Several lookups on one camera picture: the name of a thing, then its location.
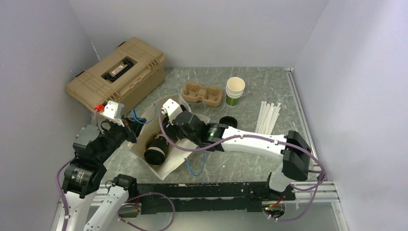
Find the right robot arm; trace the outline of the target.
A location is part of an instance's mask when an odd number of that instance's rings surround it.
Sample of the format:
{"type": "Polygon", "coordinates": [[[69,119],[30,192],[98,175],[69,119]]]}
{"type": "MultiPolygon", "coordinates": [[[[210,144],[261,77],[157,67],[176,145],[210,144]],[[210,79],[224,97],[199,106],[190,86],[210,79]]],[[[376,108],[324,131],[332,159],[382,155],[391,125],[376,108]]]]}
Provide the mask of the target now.
{"type": "Polygon", "coordinates": [[[179,150],[193,151],[177,145],[171,139],[171,133],[176,139],[195,143],[195,151],[238,151],[277,160],[279,165],[271,172],[265,186],[266,196],[271,200],[282,196],[291,183],[308,179],[313,155],[310,145],[297,131],[290,130],[285,135],[258,134],[218,123],[205,124],[188,111],[179,113],[173,122],[164,112],[158,117],[165,139],[179,150]]]}

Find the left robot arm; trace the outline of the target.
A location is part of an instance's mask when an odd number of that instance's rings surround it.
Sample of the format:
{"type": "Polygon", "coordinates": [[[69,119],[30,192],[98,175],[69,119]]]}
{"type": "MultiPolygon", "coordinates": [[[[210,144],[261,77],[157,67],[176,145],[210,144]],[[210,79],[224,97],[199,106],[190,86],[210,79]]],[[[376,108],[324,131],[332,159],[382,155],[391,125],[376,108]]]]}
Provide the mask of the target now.
{"type": "Polygon", "coordinates": [[[89,124],[84,126],[73,143],[75,157],[56,176],[64,212],[60,215],[58,231],[104,231],[124,202],[134,201],[138,194],[137,180],[119,174],[114,177],[106,198],[91,219],[87,219],[91,204],[107,171],[104,162],[125,141],[136,141],[142,125],[125,119],[121,126],[105,120],[109,128],[89,124]]]}

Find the blue checkered paper bag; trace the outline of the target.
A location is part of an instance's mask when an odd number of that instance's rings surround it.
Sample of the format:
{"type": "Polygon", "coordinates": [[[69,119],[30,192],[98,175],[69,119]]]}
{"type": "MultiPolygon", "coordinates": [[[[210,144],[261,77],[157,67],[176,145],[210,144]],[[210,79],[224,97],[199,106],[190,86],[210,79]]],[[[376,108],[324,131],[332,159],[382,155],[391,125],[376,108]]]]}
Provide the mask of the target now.
{"type": "Polygon", "coordinates": [[[185,159],[187,159],[187,157],[191,154],[191,152],[174,148],[169,143],[169,150],[166,154],[166,160],[163,164],[159,166],[153,166],[148,164],[144,159],[144,153],[147,150],[149,143],[156,135],[162,134],[159,124],[160,122],[163,122],[165,116],[163,115],[160,119],[159,115],[162,115],[161,108],[168,99],[172,99],[178,104],[185,106],[187,111],[191,112],[190,106],[182,98],[181,95],[169,95],[156,100],[150,107],[148,107],[144,111],[143,114],[137,115],[138,119],[146,119],[147,124],[142,125],[142,129],[140,135],[137,138],[137,142],[133,143],[129,148],[130,152],[141,162],[143,162],[144,165],[147,166],[148,169],[151,170],[151,172],[154,173],[160,180],[164,180],[172,171],[176,170],[176,168],[184,164],[185,159]]]}

